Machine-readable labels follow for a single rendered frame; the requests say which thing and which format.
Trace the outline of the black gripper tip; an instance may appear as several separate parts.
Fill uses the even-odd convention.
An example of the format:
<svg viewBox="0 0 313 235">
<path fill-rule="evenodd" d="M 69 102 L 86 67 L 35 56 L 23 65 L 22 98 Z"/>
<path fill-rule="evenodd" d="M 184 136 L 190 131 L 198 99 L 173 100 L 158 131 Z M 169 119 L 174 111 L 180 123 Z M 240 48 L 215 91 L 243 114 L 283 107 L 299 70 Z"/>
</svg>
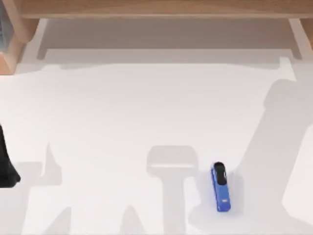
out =
<svg viewBox="0 0 313 235">
<path fill-rule="evenodd" d="M 13 188 L 20 181 L 21 177 L 9 158 L 3 129 L 0 125 L 0 188 Z"/>
</svg>

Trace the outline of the blue and black stapler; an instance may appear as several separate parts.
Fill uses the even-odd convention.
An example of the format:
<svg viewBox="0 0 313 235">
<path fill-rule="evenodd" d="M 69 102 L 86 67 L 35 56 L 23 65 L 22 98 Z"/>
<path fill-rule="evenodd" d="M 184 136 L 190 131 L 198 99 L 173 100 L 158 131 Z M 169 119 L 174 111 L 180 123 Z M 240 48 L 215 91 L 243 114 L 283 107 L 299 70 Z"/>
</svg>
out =
<svg viewBox="0 0 313 235">
<path fill-rule="evenodd" d="M 211 166 L 211 179 L 218 212 L 228 212 L 231 209 L 227 174 L 222 162 L 214 162 Z"/>
</svg>

